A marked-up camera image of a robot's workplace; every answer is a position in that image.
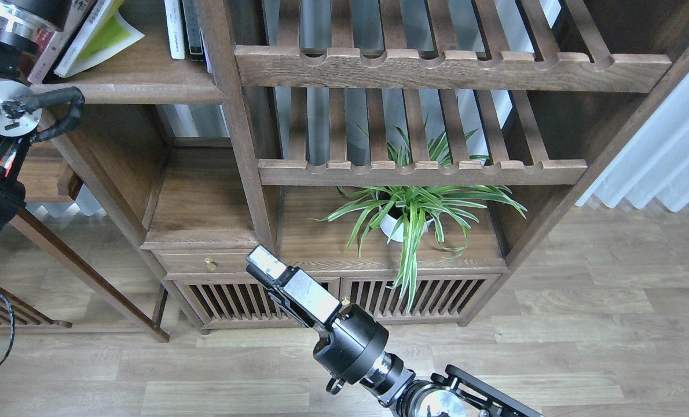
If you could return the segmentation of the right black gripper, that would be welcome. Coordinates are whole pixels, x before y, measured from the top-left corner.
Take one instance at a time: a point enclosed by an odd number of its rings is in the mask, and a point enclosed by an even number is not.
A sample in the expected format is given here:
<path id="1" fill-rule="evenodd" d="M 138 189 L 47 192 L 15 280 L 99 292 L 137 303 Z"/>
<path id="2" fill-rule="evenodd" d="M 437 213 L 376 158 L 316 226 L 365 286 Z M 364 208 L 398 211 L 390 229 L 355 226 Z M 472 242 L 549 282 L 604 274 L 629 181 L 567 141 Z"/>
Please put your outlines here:
<path id="1" fill-rule="evenodd" d="M 300 268 L 257 245 L 247 256 L 246 272 L 268 288 L 270 297 L 303 327 L 316 330 L 313 357 L 328 370 L 326 390 L 336 395 L 345 383 L 360 383 L 375 395 L 390 372 L 385 353 L 389 331 L 357 304 L 339 300 Z"/>

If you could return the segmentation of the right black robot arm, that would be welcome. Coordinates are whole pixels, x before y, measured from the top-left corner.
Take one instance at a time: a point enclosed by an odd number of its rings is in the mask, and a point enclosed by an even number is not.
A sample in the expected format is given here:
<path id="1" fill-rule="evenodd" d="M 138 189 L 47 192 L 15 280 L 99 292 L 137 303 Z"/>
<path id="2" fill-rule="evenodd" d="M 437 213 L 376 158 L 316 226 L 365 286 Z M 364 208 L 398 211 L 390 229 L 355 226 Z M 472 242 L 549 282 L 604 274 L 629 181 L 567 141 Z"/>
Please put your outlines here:
<path id="1" fill-rule="evenodd" d="M 359 383 L 395 416 L 537 416 L 535 409 L 448 365 L 445 375 L 416 377 L 396 354 L 385 349 L 389 331 L 356 304 L 342 306 L 329 291 L 298 267 L 287 266 L 263 246 L 247 256 L 247 271 L 268 296 L 319 339 L 313 358 L 331 379 L 336 395 L 345 383 Z"/>

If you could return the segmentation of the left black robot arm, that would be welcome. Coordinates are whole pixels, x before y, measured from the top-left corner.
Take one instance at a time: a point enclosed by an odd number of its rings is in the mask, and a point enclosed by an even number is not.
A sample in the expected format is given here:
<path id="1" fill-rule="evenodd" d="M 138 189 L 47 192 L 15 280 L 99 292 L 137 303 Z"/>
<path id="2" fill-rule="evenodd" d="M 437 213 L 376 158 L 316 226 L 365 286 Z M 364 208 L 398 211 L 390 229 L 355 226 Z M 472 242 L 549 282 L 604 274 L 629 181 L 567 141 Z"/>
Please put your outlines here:
<path id="1" fill-rule="evenodd" d="M 34 93 L 21 81 L 40 29 L 63 31 L 70 1 L 0 1 L 0 231 L 26 206 L 18 176 L 31 145 L 77 127 L 85 97 L 77 87 Z"/>

